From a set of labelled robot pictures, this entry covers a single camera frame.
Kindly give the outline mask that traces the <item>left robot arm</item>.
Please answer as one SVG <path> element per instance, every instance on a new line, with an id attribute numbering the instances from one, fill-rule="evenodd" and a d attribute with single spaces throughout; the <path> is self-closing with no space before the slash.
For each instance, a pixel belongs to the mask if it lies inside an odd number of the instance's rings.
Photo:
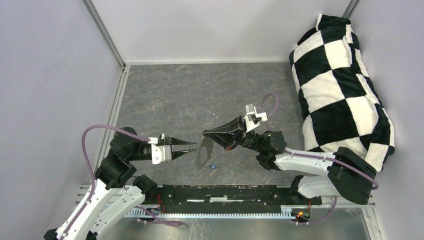
<path id="1" fill-rule="evenodd" d="M 192 145 L 191 141 L 166 136 L 143 137 L 132 127 L 117 128 L 98 124 L 87 128 L 81 137 L 86 158 L 85 138 L 96 128 L 115 132 L 107 156 L 96 169 L 89 169 L 91 186 L 70 217 L 58 228 L 44 234 L 45 240 L 100 240 L 130 210 L 157 198 L 157 184 L 146 175 L 135 176 L 132 161 L 151 161 L 157 165 L 171 162 L 190 150 L 174 151 L 174 146 Z"/>

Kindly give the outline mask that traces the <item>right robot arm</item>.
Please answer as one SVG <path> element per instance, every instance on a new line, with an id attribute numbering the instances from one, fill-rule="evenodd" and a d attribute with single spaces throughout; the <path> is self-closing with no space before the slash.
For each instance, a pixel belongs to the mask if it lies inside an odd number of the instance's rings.
<path id="1" fill-rule="evenodd" d="M 288 191 L 295 204 L 323 196 L 341 196 L 354 204 L 368 204 L 372 190 L 378 188 L 377 171 L 359 155 L 346 147 L 335 152 L 294 150 L 287 147 L 281 131 L 255 132 L 259 124 L 238 116 L 204 130 L 202 135 L 226 151 L 240 146 L 257 152 L 255 158 L 266 170 L 301 172 Z"/>

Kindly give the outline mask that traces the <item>metal keyring plate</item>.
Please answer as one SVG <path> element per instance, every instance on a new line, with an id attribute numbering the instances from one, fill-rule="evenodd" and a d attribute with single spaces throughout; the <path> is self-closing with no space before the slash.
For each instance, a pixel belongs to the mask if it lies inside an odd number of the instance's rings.
<path id="1" fill-rule="evenodd" d="M 196 166 L 202 168 L 210 162 L 214 150 L 214 142 L 207 137 L 203 137 L 197 151 Z"/>

